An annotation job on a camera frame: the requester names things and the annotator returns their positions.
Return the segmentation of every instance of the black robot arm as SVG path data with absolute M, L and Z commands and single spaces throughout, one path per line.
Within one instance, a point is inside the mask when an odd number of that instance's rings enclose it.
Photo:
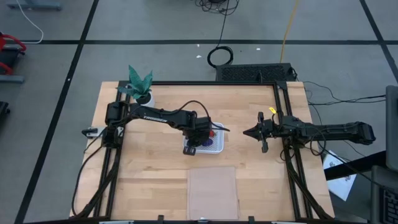
M 103 145 L 117 147 L 117 128 L 134 119 L 146 119 L 168 124 L 171 128 L 182 131 L 188 139 L 188 147 L 183 149 L 187 155 L 195 155 L 195 147 L 206 142 L 210 137 L 212 122 L 209 116 L 198 118 L 195 111 L 163 109 L 141 106 L 137 103 L 113 102 L 108 104 L 105 123 L 108 127 L 103 134 Z
M 304 147 L 310 141 L 349 140 L 357 144 L 369 145 L 376 140 L 372 126 L 363 123 L 332 125 L 314 125 L 305 123 L 294 116 L 283 116 L 281 124 L 273 119 L 264 120 L 262 112 L 258 114 L 258 123 L 243 134 L 262 141 L 262 152 L 268 151 L 267 138 L 285 138 L 291 146 Z

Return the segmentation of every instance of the potted plant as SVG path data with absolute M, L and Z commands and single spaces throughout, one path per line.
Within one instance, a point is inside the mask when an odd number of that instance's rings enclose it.
M 118 87 L 118 91 L 132 96 L 134 102 L 142 106 L 154 107 L 155 100 L 150 89 L 152 85 L 152 71 L 141 80 L 137 72 L 129 65 L 129 81 L 130 83 L 126 87 Z

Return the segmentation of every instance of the black keyboard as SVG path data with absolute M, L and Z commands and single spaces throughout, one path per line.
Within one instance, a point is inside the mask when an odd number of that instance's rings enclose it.
M 380 189 L 380 222 L 398 224 L 398 195 Z

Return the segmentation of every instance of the wooden tabletop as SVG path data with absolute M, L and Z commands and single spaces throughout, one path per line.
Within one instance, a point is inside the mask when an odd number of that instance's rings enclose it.
M 105 126 L 106 105 L 116 98 L 117 82 L 103 82 L 93 118 L 93 126 Z M 288 83 L 293 115 L 311 122 L 303 84 Z M 175 110 L 189 100 L 198 100 L 208 109 L 212 121 L 231 130 L 225 133 L 220 154 L 182 154 L 182 133 L 168 125 L 145 120 L 131 121 L 124 133 L 121 163 L 114 198 L 112 219 L 186 220 L 187 169 L 235 166 L 240 220 L 294 220 L 285 163 L 280 159 L 281 139 L 268 139 L 263 154 L 261 143 L 242 134 L 257 123 L 257 114 L 270 118 L 269 107 L 276 108 L 271 86 L 152 86 L 155 107 Z M 283 93 L 280 91 L 282 107 Z M 194 103 L 185 110 L 203 109 Z M 95 142 L 84 160 L 98 147 Z M 79 212 L 98 188 L 104 159 L 103 149 L 87 163 L 81 174 L 75 205 Z M 334 216 L 320 157 L 301 149 L 308 189 L 325 211 Z M 302 194 L 297 188 L 300 212 L 305 217 Z M 104 214 L 108 191 L 104 193 Z

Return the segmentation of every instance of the white cable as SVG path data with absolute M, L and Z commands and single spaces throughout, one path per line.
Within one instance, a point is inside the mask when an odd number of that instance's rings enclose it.
M 19 9 L 21 10 L 21 13 L 25 16 L 25 18 L 26 18 L 34 27 L 36 27 L 36 28 L 42 33 L 42 38 L 40 38 L 39 41 L 36 41 L 36 42 L 23 42 L 23 44 L 39 44 L 39 43 L 41 43 L 41 41 L 43 41 L 43 38 L 44 38 L 44 32 L 42 31 L 42 29 L 40 29 L 36 24 L 34 24 L 34 23 L 25 15 L 24 11 L 22 10 L 21 4 L 19 4 L 19 1 L 18 1 L 18 0 L 16 0 L 16 1 L 17 1 L 17 3 L 18 3 Z

